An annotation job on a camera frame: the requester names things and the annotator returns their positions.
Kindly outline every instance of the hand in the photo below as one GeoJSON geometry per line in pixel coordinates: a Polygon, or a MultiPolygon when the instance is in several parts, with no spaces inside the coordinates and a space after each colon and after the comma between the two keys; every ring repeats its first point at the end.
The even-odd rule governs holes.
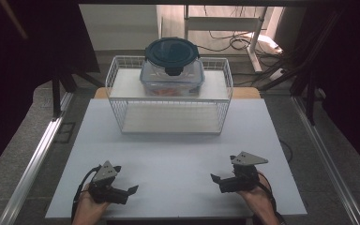
{"type": "MultiPolygon", "coordinates": [[[[260,182],[270,189],[268,181],[259,174],[260,182]]],[[[247,203],[250,210],[262,221],[264,225],[278,225],[279,221],[275,215],[273,205],[263,189],[255,187],[250,191],[242,190],[237,192],[247,203]]]]}
{"type": "Polygon", "coordinates": [[[95,203],[87,189],[89,189],[89,184],[84,186],[83,192],[80,195],[72,225],[96,224],[110,205],[109,202],[95,203]]]}

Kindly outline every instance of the dark green lid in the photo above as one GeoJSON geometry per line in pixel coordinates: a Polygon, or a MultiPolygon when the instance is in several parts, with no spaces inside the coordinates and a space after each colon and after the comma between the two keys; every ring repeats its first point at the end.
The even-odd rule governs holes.
{"type": "Polygon", "coordinates": [[[178,37],[164,37],[145,49],[145,57],[155,66],[165,68],[169,76],[178,76],[183,67],[199,57],[198,48],[178,37]]]}

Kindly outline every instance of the white wire basket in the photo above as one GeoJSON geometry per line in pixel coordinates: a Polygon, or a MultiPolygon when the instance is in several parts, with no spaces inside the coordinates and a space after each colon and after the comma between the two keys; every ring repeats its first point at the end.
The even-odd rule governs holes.
{"type": "Polygon", "coordinates": [[[226,58],[200,58],[205,80],[198,96],[160,97],[140,82],[144,56],[115,56],[106,91],[122,133],[220,134],[233,96],[226,58]]]}

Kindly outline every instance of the white table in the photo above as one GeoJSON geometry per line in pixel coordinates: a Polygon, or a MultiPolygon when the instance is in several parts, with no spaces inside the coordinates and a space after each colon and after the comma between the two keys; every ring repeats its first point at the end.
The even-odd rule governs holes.
{"type": "Polygon", "coordinates": [[[70,218],[78,185],[106,160],[122,166],[116,188],[139,185],[106,219],[249,217],[243,200],[220,193],[210,177],[233,177],[230,155],[241,151],[269,160],[257,168],[280,214],[307,213],[263,99],[233,99],[221,135],[121,134],[108,99],[92,99],[46,218],[70,218]]]}

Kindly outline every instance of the plastic food container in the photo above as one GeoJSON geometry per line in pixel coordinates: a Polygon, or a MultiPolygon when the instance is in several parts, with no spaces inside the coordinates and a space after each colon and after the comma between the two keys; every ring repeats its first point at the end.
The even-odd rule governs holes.
{"type": "Polygon", "coordinates": [[[145,50],[140,81],[149,96],[197,96],[204,81],[197,47],[188,40],[166,37],[145,50]]]}

